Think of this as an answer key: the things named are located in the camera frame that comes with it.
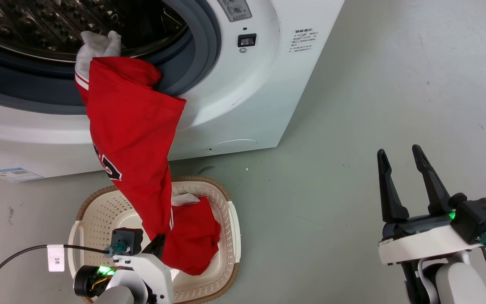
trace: red garment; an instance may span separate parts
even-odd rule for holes
[[[166,237],[162,262],[190,275],[202,274],[219,250],[220,225],[208,198],[196,204],[173,206],[174,228]]]
[[[147,235],[166,234],[163,261],[201,274],[218,250],[220,232],[207,199],[174,207],[177,225],[170,232],[174,219],[167,156],[186,101],[155,92],[160,72],[134,58],[93,58],[89,79],[76,77],[106,173],[141,217]]]

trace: beige plastic basket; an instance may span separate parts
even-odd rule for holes
[[[215,219],[222,226],[219,251],[208,269],[199,276],[181,271],[173,280],[174,303],[199,304],[220,297],[237,277],[241,257],[239,221],[230,196],[216,181],[207,177],[172,179],[172,196],[183,193],[206,196]],[[100,189],[81,206],[69,236],[69,244],[104,249],[110,244],[112,230],[121,227],[143,229],[140,217],[115,186]],[[143,239],[141,245],[145,248],[149,237],[144,235]],[[114,266],[112,259],[94,252],[80,250],[79,258],[75,258],[73,251],[69,250],[67,256],[73,277],[82,265]],[[83,299],[86,303],[93,302],[91,299]]]

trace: woven rim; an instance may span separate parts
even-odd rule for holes
[[[206,182],[206,183],[210,183],[211,185],[214,185],[216,188],[218,188],[220,190],[220,192],[222,192],[222,194],[226,198],[226,201],[232,200],[232,197],[230,196],[230,194],[228,194],[228,192],[226,191],[224,186],[221,185],[220,183],[218,183],[218,181],[216,181],[214,179],[210,179],[209,177],[179,176],[179,177],[172,177],[172,182]],[[114,192],[114,191],[118,191],[118,189],[116,188],[116,186],[111,185],[109,187],[97,190],[95,193],[89,195],[89,198],[87,198],[87,200],[85,200],[85,202],[80,207],[80,210],[78,211],[78,214],[76,215],[76,220],[77,221],[83,220],[85,211],[87,210],[89,205],[91,205],[91,203],[94,200],[96,200],[99,196],[106,194],[106,193]],[[222,296],[233,285],[238,273],[239,273],[239,263],[234,263],[234,269],[232,271],[232,274],[230,275],[230,278],[228,279],[228,282],[220,290],[218,290],[217,292],[215,292],[213,294],[210,294],[209,296],[204,296],[203,298],[188,300],[188,301],[184,301],[184,302],[180,302],[180,303],[181,304],[202,304],[202,303],[205,303],[205,302],[215,300],[216,298]],[[90,298],[83,298],[82,297],[82,300],[84,301],[85,304],[93,304],[93,300],[91,300]]]

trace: white cable label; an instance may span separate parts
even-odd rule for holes
[[[65,271],[65,248],[63,245],[48,245],[48,271]]]

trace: gray floor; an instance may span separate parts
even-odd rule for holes
[[[427,198],[412,144],[451,194],[486,196],[486,2],[347,0],[279,147],[171,164],[233,195],[241,269],[216,303],[407,303],[400,266],[378,257],[376,151],[418,215]],[[109,184],[104,173],[0,180],[0,262],[66,242],[83,200]],[[471,259],[486,282],[480,252]],[[48,301],[81,303],[43,252],[0,272],[0,303]]]

